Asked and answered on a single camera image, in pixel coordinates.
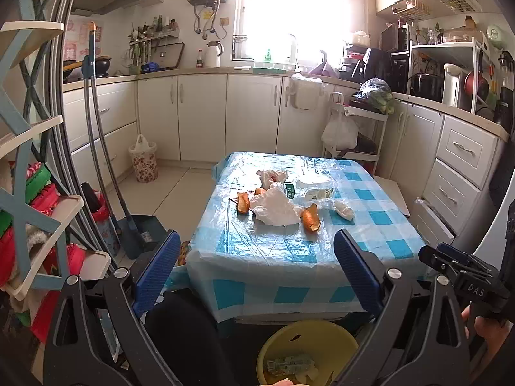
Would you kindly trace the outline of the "person's right hand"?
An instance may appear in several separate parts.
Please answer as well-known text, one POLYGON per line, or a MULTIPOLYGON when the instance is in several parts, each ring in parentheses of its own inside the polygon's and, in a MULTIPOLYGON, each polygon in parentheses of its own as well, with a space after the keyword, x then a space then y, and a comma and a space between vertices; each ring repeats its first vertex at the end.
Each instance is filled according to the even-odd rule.
POLYGON ((471 370, 471 382, 480 378, 485 385, 509 385, 514 383, 514 336, 512 324, 477 316, 474 329, 486 343, 486 351, 471 370))

